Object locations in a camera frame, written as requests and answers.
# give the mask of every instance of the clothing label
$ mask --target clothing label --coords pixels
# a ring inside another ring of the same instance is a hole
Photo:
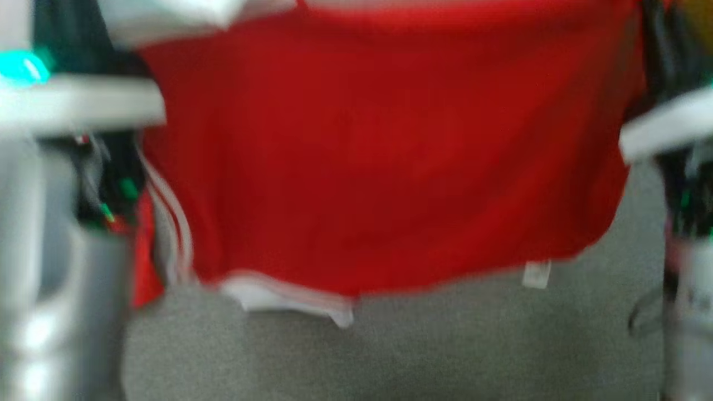
[[[552,270],[551,260],[545,262],[529,262],[525,265],[523,285],[527,288],[537,288],[538,290],[546,289],[547,283],[550,280],[550,270]]]

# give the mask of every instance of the gray carpet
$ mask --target gray carpet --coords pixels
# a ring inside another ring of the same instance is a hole
[[[660,283],[663,220],[660,181],[638,166],[610,232],[547,290],[514,272],[366,299],[346,331],[174,290],[130,330],[129,401],[654,400],[661,336],[631,340],[626,320]]]

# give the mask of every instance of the silver metal bar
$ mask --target silver metal bar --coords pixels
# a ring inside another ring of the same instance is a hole
[[[76,220],[68,155],[0,149],[0,400],[122,400],[132,240]]]
[[[713,241],[669,236],[666,261],[678,286],[664,306],[664,400],[712,401]]]

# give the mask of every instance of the hanging clothing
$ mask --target hanging clothing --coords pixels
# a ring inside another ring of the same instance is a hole
[[[339,303],[573,257],[622,196],[639,39],[636,0],[310,3],[143,49],[171,274]]]

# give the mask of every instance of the white trim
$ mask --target white trim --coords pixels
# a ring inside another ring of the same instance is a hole
[[[330,318],[343,329],[354,323],[353,300],[279,281],[261,273],[235,273],[224,280],[219,289],[235,299],[246,312],[293,310]]]
[[[178,280],[190,281],[193,276],[193,236],[190,231],[188,218],[180,205],[180,201],[176,197],[171,187],[168,185],[161,174],[151,164],[143,154],[143,147],[140,143],[140,136],[136,138],[135,145],[141,163],[143,163],[146,173],[158,192],[158,195],[163,199],[169,211],[175,216],[178,222],[178,236],[180,237],[180,257],[177,261],[176,275]]]
[[[173,222],[173,216],[158,195],[152,183],[147,185],[153,204],[153,219],[155,221],[154,247],[158,251],[158,266],[165,272],[168,285],[180,283],[178,277],[179,245],[178,234]]]

